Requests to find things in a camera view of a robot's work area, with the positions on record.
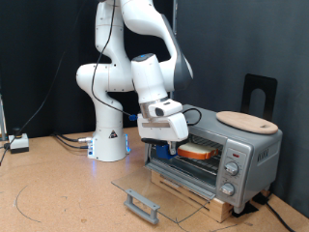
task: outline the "robot logo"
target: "robot logo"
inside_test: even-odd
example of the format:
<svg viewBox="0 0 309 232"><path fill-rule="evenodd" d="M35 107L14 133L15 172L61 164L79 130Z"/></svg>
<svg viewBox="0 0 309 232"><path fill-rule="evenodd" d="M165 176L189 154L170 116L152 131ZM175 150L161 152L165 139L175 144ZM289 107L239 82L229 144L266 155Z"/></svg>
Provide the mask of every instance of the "robot logo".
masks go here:
<svg viewBox="0 0 309 232"><path fill-rule="evenodd" d="M115 137L118 137L117 133L115 133L115 131L113 130L111 132L111 134L109 135L109 138L115 138Z"/></svg>

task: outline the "wooden cutting board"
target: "wooden cutting board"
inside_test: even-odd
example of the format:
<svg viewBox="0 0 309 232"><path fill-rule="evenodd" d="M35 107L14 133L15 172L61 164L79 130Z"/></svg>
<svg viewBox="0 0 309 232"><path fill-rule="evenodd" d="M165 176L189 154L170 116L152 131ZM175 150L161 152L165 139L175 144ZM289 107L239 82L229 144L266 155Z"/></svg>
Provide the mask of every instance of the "wooden cutting board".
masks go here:
<svg viewBox="0 0 309 232"><path fill-rule="evenodd" d="M216 114L216 118L222 123L244 131L262 134L278 132L278 127L273 123L244 113L222 111Z"/></svg>

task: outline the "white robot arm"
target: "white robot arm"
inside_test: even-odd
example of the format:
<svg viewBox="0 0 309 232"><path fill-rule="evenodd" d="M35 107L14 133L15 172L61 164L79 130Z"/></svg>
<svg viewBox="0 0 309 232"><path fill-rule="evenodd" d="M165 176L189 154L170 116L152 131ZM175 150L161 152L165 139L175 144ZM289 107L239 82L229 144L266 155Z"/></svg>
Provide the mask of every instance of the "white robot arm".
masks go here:
<svg viewBox="0 0 309 232"><path fill-rule="evenodd" d="M131 62L133 82L142 114L138 129L143 139L182 141L188 131L180 103L168 100L167 92L185 89L193 77L172 29L153 0L121 0L122 14L128 29L165 41L171 59L158 64L153 54L136 57Z"/></svg>
<svg viewBox="0 0 309 232"><path fill-rule="evenodd" d="M116 0L113 31L103 54L111 64L99 64L94 93L102 101L119 110L122 106L107 92L136 90L142 114L138 115L139 133L144 141L182 141L188 131L182 105L168 99L167 92L185 89L192 80L192 69L185 60L164 15L159 14L152 0ZM100 1L96 19L96 47L102 52L108 40L114 0ZM130 63L124 48L124 21L128 29L142 35L162 38L171 59L158 63L154 54L141 55ZM96 64L80 67L78 85L92 98L97 128L91 144L91 155L103 161L120 160L126 155L122 113L99 102L92 93Z"/></svg>

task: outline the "wooden table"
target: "wooden table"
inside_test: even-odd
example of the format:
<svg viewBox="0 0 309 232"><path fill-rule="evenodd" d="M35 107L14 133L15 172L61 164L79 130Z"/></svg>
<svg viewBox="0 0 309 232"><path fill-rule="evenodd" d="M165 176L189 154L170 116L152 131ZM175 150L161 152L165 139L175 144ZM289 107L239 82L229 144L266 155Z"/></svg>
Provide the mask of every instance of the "wooden table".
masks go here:
<svg viewBox="0 0 309 232"><path fill-rule="evenodd" d="M53 137L30 139L30 152L5 157L0 167L1 231L286 231L274 214L259 212L223 223L198 212L177 225L162 215L152 225L124 206L126 194L111 184L144 165L137 128L125 129L132 152L116 162L86 157ZM72 134L78 138L90 133ZM297 232L308 218L272 195L269 204Z"/></svg>

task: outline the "metal handle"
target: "metal handle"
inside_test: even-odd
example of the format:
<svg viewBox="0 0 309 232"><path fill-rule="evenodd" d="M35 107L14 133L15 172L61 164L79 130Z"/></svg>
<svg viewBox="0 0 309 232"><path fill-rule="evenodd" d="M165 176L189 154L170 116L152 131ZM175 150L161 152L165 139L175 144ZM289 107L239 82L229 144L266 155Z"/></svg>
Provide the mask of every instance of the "metal handle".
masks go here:
<svg viewBox="0 0 309 232"><path fill-rule="evenodd" d="M140 216L141 218L147 220L152 224L158 223L157 218L157 210L160 208L159 205L156 205L154 202L150 201L149 199L145 198L144 196L138 194L136 191L132 189L126 190L127 199L125 201L125 205L128 206L136 215ZM142 209L138 208L136 205L133 204L133 198L142 202L144 205L148 206L152 209L150 214L147 214Z"/></svg>

